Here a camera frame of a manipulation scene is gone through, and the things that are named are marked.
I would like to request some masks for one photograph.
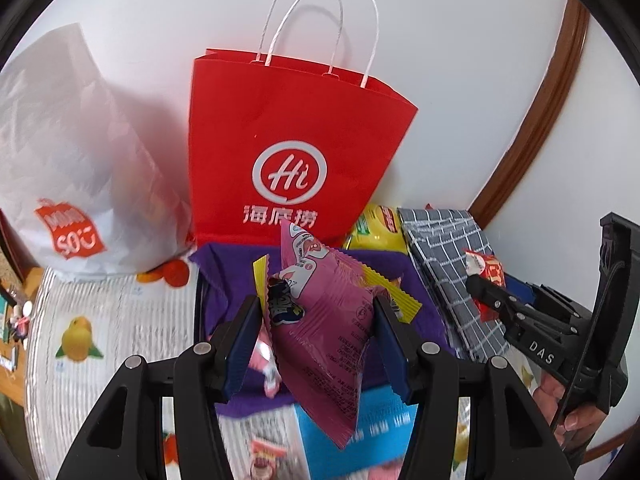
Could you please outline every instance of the gray plaid cloth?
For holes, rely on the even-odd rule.
[[[486,362],[504,354],[509,344],[500,322],[481,322],[465,288],[465,249],[492,254],[486,235],[467,211],[398,209],[402,230],[417,270],[428,282],[433,299],[453,321],[468,356]]]

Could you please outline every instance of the silver bolt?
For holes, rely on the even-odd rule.
[[[193,351],[198,355],[208,354],[211,351],[211,345],[209,343],[198,343],[193,347]]]
[[[437,343],[427,341],[422,343],[422,351],[427,355],[436,355],[440,351],[440,346]]]
[[[127,360],[124,361],[124,365],[129,369],[133,370],[133,368],[138,368],[142,364],[142,357],[139,355],[132,355],[127,357]]]
[[[505,359],[502,356],[494,355],[491,358],[491,364],[493,366],[495,366],[496,368],[499,368],[500,370],[503,370],[509,365],[509,362],[507,361],[507,359]]]

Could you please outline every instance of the pink package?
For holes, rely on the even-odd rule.
[[[282,221],[283,266],[270,278],[271,341],[283,382],[300,406],[343,449],[358,420],[363,353],[373,296],[362,264]]]

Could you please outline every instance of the bag handle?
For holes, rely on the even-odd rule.
[[[269,27],[269,22],[271,20],[271,14],[273,13],[273,9],[276,6],[278,0],[273,0],[273,3],[271,4],[271,9],[269,9],[269,13],[267,14],[267,21],[264,23],[264,28],[262,30],[262,36],[260,37],[260,45],[258,46],[258,53],[255,56],[255,60],[256,61],[260,61],[260,58],[262,57],[262,46],[264,44],[264,37],[267,34],[267,27]],[[334,59],[335,59],[335,53],[338,51],[338,43],[340,43],[340,37],[342,36],[342,24],[344,23],[344,12],[343,12],[343,8],[342,8],[342,0],[338,0],[338,3],[340,5],[340,28],[338,29],[338,38],[335,40],[335,47],[334,47],[334,53],[331,56],[331,62],[329,63],[329,74],[334,70]]]
[[[278,27],[278,30],[276,30],[276,33],[273,35],[273,39],[271,40],[271,45],[269,47],[269,51],[267,53],[267,59],[264,62],[265,66],[269,66],[271,63],[271,57],[273,55],[273,49],[276,45],[276,41],[278,41],[278,37],[282,31],[282,28],[284,27],[284,24],[286,23],[286,21],[289,19],[289,16],[291,15],[291,13],[293,12],[293,9],[296,8],[297,4],[300,2],[300,0],[296,0],[292,6],[289,7],[289,10],[287,11],[287,13],[284,15],[284,18],[282,19],[282,21],[280,22],[280,26]],[[373,58],[376,56],[376,49],[378,47],[378,38],[380,36],[380,14],[378,13],[378,6],[376,5],[376,1],[375,0],[371,0],[371,2],[373,3],[373,8],[376,11],[376,39],[373,42],[373,49],[371,51],[371,57],[369,57],[369,63],[367,65],[367,69],[364,72],[364,75],[362,76],[362,82],[360,83],[360,88],[364,88],[367,85],[367,80],[369,79],[369,71],[371,70],[371,65],[373,64]]]

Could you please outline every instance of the purple fabric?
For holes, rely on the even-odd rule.
[[[420,277],[408,256],[391,251],[346,251],[363,264],[368,265],[388,280],[402,277],[401,288],[422,304],[412,321],[413,327],[426,341],[433,341],[451,353],[445,338],[445,328],[438,309],[422,286]],[[271,246],[242,246],[210,243],[191,255],[207,282],[204,291],[202,322],[206,334],[213,332],[219,323],[234,318],[248,294],[255,294],[252,263],[269,255],[270,272],[281,270],[280,248]],[[373,388],[388,382],[380,352],[375,340],[371,340],[365,358],[362,389]],[[256,370],[247,370],[242,389],[228,404],[218,404],[222,415],[247,416],[263,410],[272,410],[294,402],[284,384],[274,399],[268,399],[263,390],[264,377]]]

